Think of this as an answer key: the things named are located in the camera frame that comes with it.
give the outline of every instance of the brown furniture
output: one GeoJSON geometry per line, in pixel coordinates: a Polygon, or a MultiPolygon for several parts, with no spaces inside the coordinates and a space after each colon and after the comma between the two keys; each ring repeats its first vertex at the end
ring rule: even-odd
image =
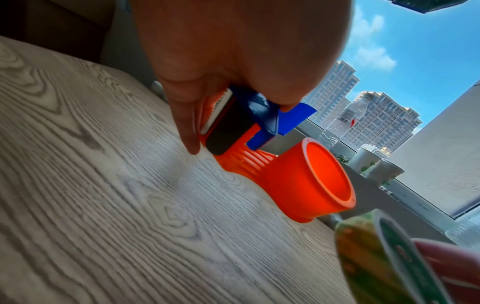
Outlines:
{"type": "Polygon", "coordinates": [[[0,35],[100,61],[114,0],[1,0],[0,35]]]}
{"type": "Polygon", "coordinates": [[[334,234],[183,148],[133,77],[0,38],[0,302],[353,303],[334,234]]]}

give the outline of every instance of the clear water bottle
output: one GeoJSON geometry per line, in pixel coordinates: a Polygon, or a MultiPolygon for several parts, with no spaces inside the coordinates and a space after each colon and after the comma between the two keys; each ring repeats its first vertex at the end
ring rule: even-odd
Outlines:
{"type": "Polygon", "coordinates": [[[373,94],[364,93],[363,96],[347,105],[343,111],[328,125],[317,140],[327,149],[331,149],[354,124],[365,115],[367,106],[374,99],[373,94]]]}

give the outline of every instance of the sky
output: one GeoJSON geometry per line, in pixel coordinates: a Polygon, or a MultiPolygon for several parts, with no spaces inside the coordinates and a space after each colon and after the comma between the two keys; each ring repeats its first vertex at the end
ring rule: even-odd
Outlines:
{"type": "Polygon", "coordinates": [[[385,92],[420,114],[417,132],[480,79],[480,0],[425,15],[387,0],[356,0],[339,59],[360,78],[350,100],[385,92]]]}

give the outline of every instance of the hand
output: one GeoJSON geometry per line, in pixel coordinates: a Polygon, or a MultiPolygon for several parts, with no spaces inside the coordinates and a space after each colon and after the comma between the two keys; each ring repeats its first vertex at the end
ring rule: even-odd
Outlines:
{"type": "Polygon", "coordinates": [[[206,97],[229,84],[296,105],[345,44],[351,0],[131,0],[181,140],[200,150],[206,97]]]}
{"type": "Polygon", "coordinates": [[[457,304],[479,302],[480,252],[431,240],[413,241],[457,304]]]}

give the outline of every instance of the table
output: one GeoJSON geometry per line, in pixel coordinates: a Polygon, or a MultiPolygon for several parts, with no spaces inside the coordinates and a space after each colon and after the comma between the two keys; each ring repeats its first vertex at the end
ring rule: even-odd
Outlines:
{"type": "Polygon", "coordinates": [[[183,148],[131,76],[0,38],[1,303],[353,303],[334,234],[183,148]]]}

